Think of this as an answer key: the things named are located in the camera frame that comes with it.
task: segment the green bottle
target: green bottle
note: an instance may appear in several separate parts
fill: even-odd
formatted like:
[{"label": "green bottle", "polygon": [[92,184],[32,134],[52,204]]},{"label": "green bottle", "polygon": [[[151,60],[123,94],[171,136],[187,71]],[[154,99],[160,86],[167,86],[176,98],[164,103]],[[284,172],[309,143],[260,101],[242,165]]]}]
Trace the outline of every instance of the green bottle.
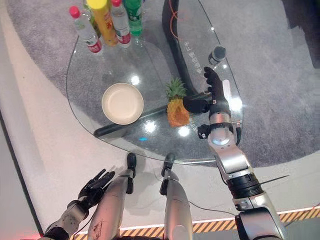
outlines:
[{"label": "green bottle", "polygon": [[128,13],[130,32],[133,36],[140,36],[142,33],[142,0],[125,0],[124,7]]}]

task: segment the glass tabletop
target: glass tabletop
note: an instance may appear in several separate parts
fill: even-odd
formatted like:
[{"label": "glass tabletop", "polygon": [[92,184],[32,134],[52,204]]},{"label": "glass tabletop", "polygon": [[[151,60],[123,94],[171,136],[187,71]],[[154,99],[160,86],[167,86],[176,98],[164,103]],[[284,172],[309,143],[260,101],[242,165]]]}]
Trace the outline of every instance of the glass tabletop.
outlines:
[{"label": "glass tabletop", "polygon": [[[70,107],[91,134],[116,147],[145,157],[164,160],[174,153],[180,163],[214,161],[207,140],[199,139],[197,127],[209,123],[209,114],[191,114],[189,124],[170,127],[167,119],[166,84],[180,77],[187,95],[209,99],[204,67],[213,67],[221,80],[229,80],[231,121],[241,123],[237,107],[239,91],[227,59],[209,63],[209,54],[220,45],[215,29],[198,0],[146,1],[143,33],[128,48],[104,46],[93,55],[77,41],[66,79]],[[107,88],[116,83],[134,85],[142,94],[141,117],[129,125],[112,123],[102,109]]]}]

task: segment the white floor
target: white floor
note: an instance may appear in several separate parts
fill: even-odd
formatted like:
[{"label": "white floor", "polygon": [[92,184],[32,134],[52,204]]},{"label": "white floor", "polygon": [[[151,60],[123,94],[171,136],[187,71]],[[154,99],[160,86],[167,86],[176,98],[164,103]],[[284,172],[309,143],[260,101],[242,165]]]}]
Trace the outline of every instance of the white floor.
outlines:
[{"label": "white floor", "polygon": [[[73,116],[68,101],[32,61],[0,0],[0,108],[42,228],[60,217],[85,182],[100,169],[119,169],[127,153],[90,135]],[[289,174],[264,186],[278,211],[318,204],[319,153],[256,169],[261,181]],[[125,202],[122,226],[163,223],[162,163],[138,160],[134,193]],[[231,194],[215,168],[176,165],[189,200],[201,207],[235,213]],[[229,217],[191,207],[193,220]]]},{"label": "white floor", "polygon": [[0,153],[0,239],[38,239],[39,233],[1,126]]}]

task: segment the yellow bottle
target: yellow bottle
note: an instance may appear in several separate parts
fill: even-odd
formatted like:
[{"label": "yellow bottle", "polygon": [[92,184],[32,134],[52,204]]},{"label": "yellow bottle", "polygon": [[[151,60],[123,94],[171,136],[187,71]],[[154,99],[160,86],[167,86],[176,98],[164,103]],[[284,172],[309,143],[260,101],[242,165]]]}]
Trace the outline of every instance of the yellow bottle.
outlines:
[{"label": "yellow bottle", "polygon": [[112,23],[108,0],[86,0],[86,3],[92,10],[105,44],[115,46],[118,39]]}]

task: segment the pineapple leaves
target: pineapple leaves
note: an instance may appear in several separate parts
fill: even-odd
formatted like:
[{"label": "pineapple leaves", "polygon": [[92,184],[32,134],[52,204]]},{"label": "pineapple leaves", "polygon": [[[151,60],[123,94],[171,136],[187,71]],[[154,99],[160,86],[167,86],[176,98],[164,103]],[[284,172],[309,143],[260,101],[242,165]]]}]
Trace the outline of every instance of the pineapple leaves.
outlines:
[{"label": "pineapple leaves", "polygon": [[184,87],[184,83],[181,81],[181,78],[176,77],[172,78],[170,83],[166,85],[166,96],[170,100],[179,99],[186,96],[186,89]]}]

